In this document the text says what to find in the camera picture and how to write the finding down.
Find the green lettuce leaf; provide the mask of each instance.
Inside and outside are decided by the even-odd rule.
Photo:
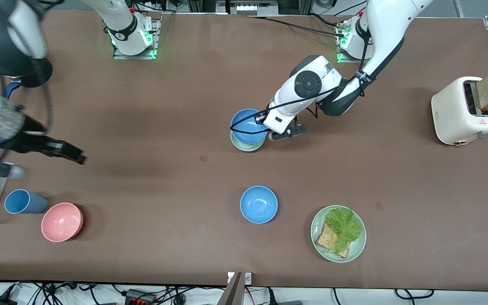
[[[338,235],[334,247],[329,250],[330,253],[344,252],[347,243],[358,239],[363,229],[353,211],[348,208],[331,210],[325,217],[325,222]]]

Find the plate with sandwich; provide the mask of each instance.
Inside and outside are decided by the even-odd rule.
[[[319,211],[312,220],[310,235],[319,254],[336,263],[356,259],[366,244],[363,221],[345,206],[328,206]]]

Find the green bowl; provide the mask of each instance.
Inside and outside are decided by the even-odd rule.
[[[327,249],[316,244],[317,238],[321,234],[321,229],[325,222],[325,217],[327,216],[327,214],[329,214],[331,210],[335,210],[337,208],[347,208],[351,210],[349,207],[338,206],[338,205],[325,207],[324,209],[319,211],[316,214],[316,216],[313,218],[312,227],[310,228],[310,236],[312,237],[313,246],[316,248],[319,254],[321,254],[321,256],[330,260],[331,262],[347,263],[356,259],[362,253],[362,251],[364,250],[364,245],[366,244],[366,229],[364,228],[363,221],[361,220],[359,215],[355,213],[355,211],[351,210],[354,213],[355,218],[357,218],[360,225],[363,227],[363,230],[360,232],[359,238],[356,239],[355,241],[352,241],[351,244],[349,245],[349,253],[347,254],[347,258],[341,258],[340,255],[329,253]]]
[[[256,144],[246,144],[239,141],[231,131],[231,141],[236,148],[242,151],[254,151],[261,147],[263,143],[265,143],[265,138],[263,138],[261,141],[258,141]]]

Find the brown table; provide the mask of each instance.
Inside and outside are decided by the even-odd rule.
[[[287,21],[329,30],[312,17]],[[42,214],[0,206],[0,279],[224,284],[253,272],[256,286],[488,290],[488,135],[440,144],[430,98],[464,75],[488,75],[480,19],[417,19],[405,45],[344,116],[299,116],[309,131],[244,153],[229,140],[242,108],[263,108],[304,57],[336,62],[332,37],[261,19],[178,15],[158,59],[112,60],[95,12],[53,11],[44,22],[54,75],[52,137],[85,150],[85,166],[37,153],[8,181],[85,213],[65,243],[41,234]],[[335,64],[351,77],[356,64]],[[40,89],[12,100],[44,120]],[[247,222],[238,201],[273,189],[276,217]],[[345,205],[368,241],[347,264],[310,239],[313,216]]]

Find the white toaster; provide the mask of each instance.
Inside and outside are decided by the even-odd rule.
[[[482,78],[461,77],[432,97],[436,136],[447,145],[466,145],[488,133],[488,111],[480,109],[476,83]]]

